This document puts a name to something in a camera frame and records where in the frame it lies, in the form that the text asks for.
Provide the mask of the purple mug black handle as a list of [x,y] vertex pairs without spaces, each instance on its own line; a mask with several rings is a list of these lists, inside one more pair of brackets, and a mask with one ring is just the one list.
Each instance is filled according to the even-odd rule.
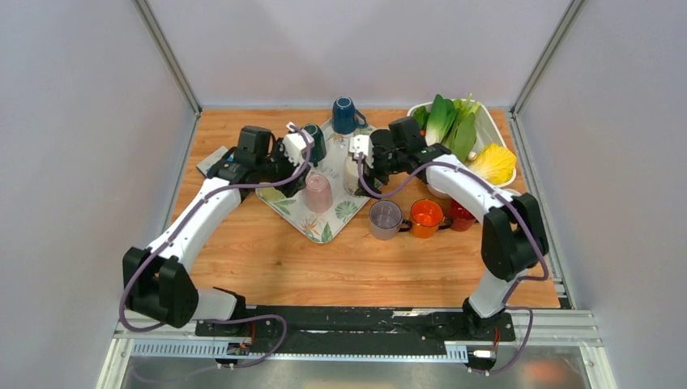
[[378,240],[390,240],[411,228],[412,223],[403,218],[401,208],[394,202],[380,200],[369,209],[369,232]]

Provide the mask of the orange mug black handle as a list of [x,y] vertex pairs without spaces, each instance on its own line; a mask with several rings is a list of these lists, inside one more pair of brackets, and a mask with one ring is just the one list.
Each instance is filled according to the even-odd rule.
[[410,232],[418,238],[432,237],[437,231],[450,229],[453,220],[445,216],[439,203],[431,199],[420,199],[410,208]]

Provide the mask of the pink faceted mug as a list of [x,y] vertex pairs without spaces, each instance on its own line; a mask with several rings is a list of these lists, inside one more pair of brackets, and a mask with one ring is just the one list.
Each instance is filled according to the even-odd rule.
[[306,179],[305,205],[316,213],[323,213],[333,204],[331,184],[327,177],[319,173],[311,173]]

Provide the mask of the red mug black handle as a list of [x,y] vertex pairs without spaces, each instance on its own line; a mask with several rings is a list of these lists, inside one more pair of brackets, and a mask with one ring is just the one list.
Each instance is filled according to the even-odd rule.
[[450,228],[457,232],[467,231],[476,223],[476,218],[455,200],[451,201],[447,216],[452,220]]

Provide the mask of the lime green faceted mug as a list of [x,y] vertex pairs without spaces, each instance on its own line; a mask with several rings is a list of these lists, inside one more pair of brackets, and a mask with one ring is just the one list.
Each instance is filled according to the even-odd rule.
[[287,198],[281,191],[277,190],[275,187],[261,188],[259,190],[256,190],[256,193],[262,200],[268,203],[276,203]]

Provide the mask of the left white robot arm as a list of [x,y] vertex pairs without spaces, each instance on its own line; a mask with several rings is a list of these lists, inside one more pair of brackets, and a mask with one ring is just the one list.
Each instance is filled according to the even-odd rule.
[[216,323],[229,336],[241,334],[248,314],[243,297],[227,290],[198,289],[190,277],[200,251],[221,222],[254,190],[275,188],[292,197],[305,187],[314,138],[293,123],[277,138],[262,127],[244,126],[238,144],[205,172],[200,190],[181,215],[142,249],[131,247],[122,259],[124,290],[119,320],[131,310],[155,320],[149,328],[184,327],[191,321]]

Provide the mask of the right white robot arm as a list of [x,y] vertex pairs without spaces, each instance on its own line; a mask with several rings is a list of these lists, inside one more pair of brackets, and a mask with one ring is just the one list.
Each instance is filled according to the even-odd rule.
[[541,266],[540,281],[548,279],[548,240],[537,199],[528,193],[509,194],[472,172],[440,143],[428,144],[415,118],[400,118],[386,129],[354,136],[349,154],[357,163],[363,195],[381,199],[384,195],[374,183],[386,184],[390,176],[407,173],[448,195],[481,225],[480,254],[486,270],[463,303],[462,326],[471,338],[482,339],[494,329],[517,285],[533,280],[533,267]]

